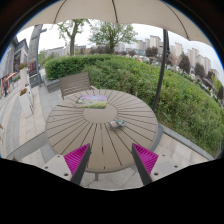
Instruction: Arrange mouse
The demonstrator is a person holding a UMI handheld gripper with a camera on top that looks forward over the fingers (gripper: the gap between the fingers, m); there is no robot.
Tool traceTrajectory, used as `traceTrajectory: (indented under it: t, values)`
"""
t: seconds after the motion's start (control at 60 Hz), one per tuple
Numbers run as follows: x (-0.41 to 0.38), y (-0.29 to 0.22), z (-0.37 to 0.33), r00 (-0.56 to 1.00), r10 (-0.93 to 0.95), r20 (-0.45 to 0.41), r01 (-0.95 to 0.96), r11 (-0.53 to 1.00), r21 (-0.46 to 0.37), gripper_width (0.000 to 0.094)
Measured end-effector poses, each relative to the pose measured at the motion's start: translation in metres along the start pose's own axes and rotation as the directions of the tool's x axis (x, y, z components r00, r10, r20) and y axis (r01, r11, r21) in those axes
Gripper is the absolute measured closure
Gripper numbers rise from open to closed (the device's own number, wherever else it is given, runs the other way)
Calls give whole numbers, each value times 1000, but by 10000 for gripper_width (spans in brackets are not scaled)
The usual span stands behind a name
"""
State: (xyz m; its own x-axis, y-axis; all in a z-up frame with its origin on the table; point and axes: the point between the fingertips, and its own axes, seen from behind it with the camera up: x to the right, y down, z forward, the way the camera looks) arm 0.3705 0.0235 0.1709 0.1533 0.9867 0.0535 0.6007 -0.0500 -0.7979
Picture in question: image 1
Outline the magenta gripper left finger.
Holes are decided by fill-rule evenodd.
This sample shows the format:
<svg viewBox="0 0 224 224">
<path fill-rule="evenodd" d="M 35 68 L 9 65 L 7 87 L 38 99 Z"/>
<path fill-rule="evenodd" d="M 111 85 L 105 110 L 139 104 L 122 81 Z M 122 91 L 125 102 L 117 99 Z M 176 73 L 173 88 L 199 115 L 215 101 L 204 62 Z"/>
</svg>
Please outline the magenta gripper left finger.
<svg viewBox="0 0 224 224">
<path fill-rule="evenodd" d="M 90 144 L 81 146 L 64 156 L 72 173 L 71 182 L 79 185 L 91 154 Z"/>
</svg>

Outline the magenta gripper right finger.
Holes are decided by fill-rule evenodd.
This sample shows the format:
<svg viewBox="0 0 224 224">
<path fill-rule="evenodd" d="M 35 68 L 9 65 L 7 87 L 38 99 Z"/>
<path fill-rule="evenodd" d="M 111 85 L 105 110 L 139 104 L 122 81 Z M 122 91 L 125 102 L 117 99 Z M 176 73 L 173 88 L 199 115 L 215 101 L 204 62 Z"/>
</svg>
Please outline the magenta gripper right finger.
<svg viewBox="0 0 224 224">
<path fill-rule="evenodd" d="M 132 144 L 132 155 L 142 183 L 144 185 L 150 184 L 152 182 L 150 174 L 157 162 L 158 155 L 135 143 Z"/>
</svg>

